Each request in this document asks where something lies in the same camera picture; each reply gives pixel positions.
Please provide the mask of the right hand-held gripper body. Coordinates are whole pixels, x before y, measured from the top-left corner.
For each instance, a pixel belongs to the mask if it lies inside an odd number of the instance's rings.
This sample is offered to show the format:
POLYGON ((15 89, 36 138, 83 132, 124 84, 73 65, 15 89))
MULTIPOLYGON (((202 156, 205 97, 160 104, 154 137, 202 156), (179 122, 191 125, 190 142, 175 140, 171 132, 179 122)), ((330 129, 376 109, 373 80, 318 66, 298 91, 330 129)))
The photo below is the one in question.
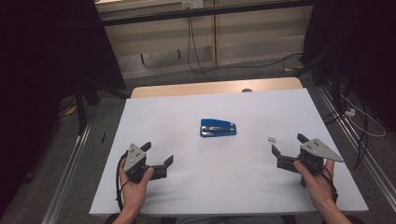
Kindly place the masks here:
POLYGON ((307 141, 303 140, 300 150, 299 160, 313 176, 321 174, 324 167, 324 160, 344 161, 340 155, 335 153, 318 138, 307 141))

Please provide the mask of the black metal bar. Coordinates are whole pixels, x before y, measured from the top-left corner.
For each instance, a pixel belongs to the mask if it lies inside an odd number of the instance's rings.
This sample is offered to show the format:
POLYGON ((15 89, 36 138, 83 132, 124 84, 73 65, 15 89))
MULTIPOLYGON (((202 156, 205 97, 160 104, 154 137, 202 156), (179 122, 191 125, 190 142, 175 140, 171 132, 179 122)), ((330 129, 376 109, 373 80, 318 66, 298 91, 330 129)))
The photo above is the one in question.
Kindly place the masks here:
POLYGON ((149 21, 167 21, 184 18, 194 18, 212 15, 222 15, 231 13, 241 13, 258 10, 281 9, 289 7, 313 6, 317 0, 277 0, 265 3, 243 4, 225 7, 207 7, 198 9, 184 9, 170 12, 153 13, 136 16, 120 16, 102 19, 104 26, 123 25, 131 23, 141 23, 149 21))

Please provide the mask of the white wall socket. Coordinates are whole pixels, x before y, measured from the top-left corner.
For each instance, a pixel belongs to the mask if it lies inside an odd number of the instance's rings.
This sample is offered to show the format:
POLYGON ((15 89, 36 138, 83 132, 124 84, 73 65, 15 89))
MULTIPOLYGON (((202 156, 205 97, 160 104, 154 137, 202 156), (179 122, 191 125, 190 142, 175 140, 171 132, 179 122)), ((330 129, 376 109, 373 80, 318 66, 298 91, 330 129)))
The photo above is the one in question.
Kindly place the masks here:
POLYGON ((204 0, 183 0, 181 2, 183 9, 197 9, 204 7, 204 0))

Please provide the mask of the beige low cabinet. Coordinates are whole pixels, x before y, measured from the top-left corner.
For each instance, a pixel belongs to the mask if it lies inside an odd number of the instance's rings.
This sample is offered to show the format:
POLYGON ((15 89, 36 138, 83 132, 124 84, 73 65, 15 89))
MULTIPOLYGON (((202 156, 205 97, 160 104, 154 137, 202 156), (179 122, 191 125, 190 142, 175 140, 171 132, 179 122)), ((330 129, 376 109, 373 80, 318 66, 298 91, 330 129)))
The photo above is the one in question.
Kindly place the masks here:
POLYGON ((284 41, 302 49, 312 6, 107 26, 124 78, 148 77, 240 62, 238 47, 284 41))

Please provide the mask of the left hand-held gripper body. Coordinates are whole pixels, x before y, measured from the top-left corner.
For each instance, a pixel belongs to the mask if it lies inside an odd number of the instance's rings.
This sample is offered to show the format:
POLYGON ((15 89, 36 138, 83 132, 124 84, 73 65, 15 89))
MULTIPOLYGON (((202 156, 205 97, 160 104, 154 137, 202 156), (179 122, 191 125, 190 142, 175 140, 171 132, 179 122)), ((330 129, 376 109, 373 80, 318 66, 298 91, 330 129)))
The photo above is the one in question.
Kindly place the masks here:
POLYGON ((127 151, 124 171, 133 183, 139 183, 149 168, 146 165, 146 160, 147 152, 144 152, 141 147, 131 144, 127 151))

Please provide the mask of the person's left hand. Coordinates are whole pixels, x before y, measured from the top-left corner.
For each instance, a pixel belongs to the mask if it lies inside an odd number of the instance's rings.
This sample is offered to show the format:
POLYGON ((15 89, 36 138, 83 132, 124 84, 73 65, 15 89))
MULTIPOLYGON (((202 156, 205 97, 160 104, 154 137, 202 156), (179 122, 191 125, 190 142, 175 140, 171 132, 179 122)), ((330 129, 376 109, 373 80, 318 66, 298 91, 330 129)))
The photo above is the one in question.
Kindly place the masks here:
POLYGON ((154 170, 149 167, 144 173, 142 180, 136 184, 129 181, 129 176, 126 174, 123 168, 120 168, 120 181, 123 184, 121 190, 123 199, 123 208, 121 212, 127 214, 130 217, 136 217, 146 199, 147 186, 152 178, 154 170))

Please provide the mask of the person's right hand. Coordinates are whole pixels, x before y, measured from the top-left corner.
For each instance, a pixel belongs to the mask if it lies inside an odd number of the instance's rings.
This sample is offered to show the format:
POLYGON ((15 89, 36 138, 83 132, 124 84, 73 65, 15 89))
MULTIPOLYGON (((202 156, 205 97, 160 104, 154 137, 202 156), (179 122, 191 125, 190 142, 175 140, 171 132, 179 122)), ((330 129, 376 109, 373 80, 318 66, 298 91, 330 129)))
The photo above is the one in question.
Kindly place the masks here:
POLYGON ((320 212, 333 209, 336 204, 333 201, 332 186, 329 182, 322 175, 311 175, 300 161, 295 161, 293 164, 304 178, 312 204, 320 212))

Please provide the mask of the black stand leg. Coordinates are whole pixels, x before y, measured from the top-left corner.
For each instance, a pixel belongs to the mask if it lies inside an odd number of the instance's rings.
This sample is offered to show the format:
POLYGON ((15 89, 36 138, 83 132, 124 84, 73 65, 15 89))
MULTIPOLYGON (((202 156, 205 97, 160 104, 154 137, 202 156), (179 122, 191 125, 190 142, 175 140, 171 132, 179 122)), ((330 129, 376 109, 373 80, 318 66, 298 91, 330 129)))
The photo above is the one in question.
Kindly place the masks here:
POLYGON ((109 87, 99 81, 92 78, 83 78, 75 82, 75 97, 78 111, 78 134, 82 135, 85 128, 88 126, 88 121, 85 113, 84 101, 87 101, 89 105, 98 105, 100 103, 100 97, 97 90, 103 90, 123 100, 129 99, 131 95, 122 91, 116 90, 115 88, 109 87))

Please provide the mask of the black curtain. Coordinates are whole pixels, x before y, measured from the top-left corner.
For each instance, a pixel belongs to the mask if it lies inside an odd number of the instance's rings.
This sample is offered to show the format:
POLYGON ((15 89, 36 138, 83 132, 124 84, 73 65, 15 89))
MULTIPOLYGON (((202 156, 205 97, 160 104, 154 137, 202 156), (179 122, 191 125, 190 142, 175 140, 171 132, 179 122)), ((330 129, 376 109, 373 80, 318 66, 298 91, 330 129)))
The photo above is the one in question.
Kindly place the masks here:
POLYGON ((95 0, 0 0, 0 218, 50 140, 61 100, 124 89, 95 0))
POLYGON ((316 0, 301 62, 325 51, 396 132, 396 0, 316 0))

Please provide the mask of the blue stapler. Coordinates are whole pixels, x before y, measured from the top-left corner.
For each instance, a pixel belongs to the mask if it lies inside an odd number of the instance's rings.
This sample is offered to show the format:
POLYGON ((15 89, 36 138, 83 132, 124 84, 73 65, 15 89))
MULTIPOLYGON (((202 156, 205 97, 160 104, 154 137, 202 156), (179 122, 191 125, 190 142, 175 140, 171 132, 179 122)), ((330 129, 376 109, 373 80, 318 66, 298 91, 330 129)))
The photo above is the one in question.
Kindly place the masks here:
POLYGON ((202 137, 236 135, 236 125, 227 120, 201 119, 200 135, 202 137))

